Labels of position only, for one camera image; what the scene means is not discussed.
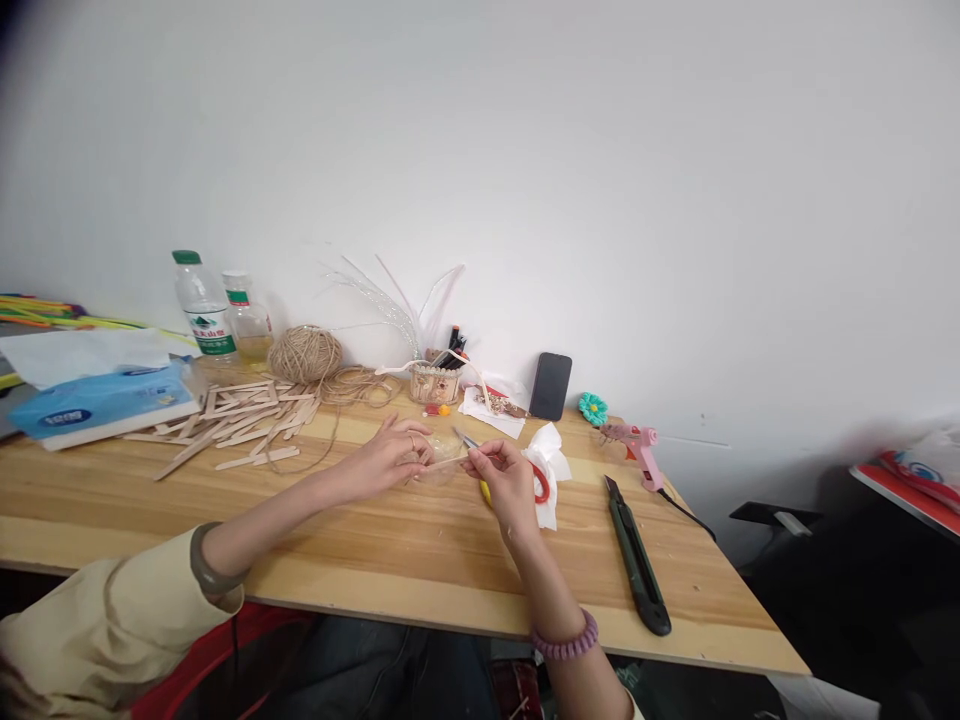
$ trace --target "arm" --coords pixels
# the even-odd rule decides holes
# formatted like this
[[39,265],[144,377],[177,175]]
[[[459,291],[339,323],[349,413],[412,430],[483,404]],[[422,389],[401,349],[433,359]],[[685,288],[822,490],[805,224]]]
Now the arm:
[[[471,450],[463,467],[490,486],[500,532],[520,573],[537,632],[549,643],[574,640],[586,628],[586,621],[540,536],[530,463],[510,443],[494,440]],[[565,720],[640,718],[599,645],[580,657],[548,659],[546,664]]]
[[[338,465],[210,530],[201,553],[219,575],[241,575],[322,510],[372,497],[425,470],[430,431],[389,418]],[[19,615],[0,623],[0,695],[12,717],[115,717],[228,620],[243,588],[205,597],[190,566],[194,531],[125,560],[88,565]]]

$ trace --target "bottle label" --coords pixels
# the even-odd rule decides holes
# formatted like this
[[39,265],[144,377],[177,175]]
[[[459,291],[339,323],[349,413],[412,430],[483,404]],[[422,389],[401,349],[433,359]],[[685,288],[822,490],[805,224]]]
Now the bottle label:
[[227,324],[227,311],[217,310],[209,313],[184,312],[193,337],[204,355],[227,355],[237,351],[233,333]]
[[227,300],[231,305],[249,305],[250,298],[247,297],[246,290],[227,290]]

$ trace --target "scissors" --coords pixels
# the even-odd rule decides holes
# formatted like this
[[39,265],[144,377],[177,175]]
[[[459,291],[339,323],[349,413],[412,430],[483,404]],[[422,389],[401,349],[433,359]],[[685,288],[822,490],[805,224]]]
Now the scissors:
[[[460,431],[460,428],[454,428],[453,431],[457,434],[457,437],[463,440],[463,443],[467,447],[474,448],[474,449],[480,447],[476,443],[476,441],[474,441],[468,435],[464,435]],[[500,457],[499,455],[494,455],[494,457],[500,462],[503,462],[503,458]],[[537,505],[542,505],[543,503],[545,503],[547,500],[550,499],[550,483],[547,482],[547,478],[544,476],[543,471],[540,470],[540,468],[538,468],[532,462],[530,462],[530,467],[533,468],[533,474],[537,477],[537,480],[540,481],[540,487],[543,488],[543,495],[535,495],[534,500],[536,501]],[[487,505],[489,505],[490,507],[493,507],[493,501],[490,499],[490,486],[487,485],[486,480],[480,480],[480,491],[483,493],[483,498],[484,500],[487,501]]]

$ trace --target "black phone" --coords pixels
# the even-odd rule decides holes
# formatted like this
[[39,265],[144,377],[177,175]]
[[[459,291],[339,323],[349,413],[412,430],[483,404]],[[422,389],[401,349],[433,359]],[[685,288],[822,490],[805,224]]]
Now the black phone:
[[544,420],[559,420],[563,416],[571,368],[573,360],[566,355],[540,353],[537,379],[533,383],[533,399],[530,401],[531,415]]

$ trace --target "tissue box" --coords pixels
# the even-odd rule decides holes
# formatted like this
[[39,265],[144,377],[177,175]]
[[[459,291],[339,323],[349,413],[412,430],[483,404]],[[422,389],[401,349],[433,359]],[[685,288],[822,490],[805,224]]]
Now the tissue box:
[[174,360],[54,385],[9,417],[47,450],[61,450],[200,412],[205,392],[192,363]]

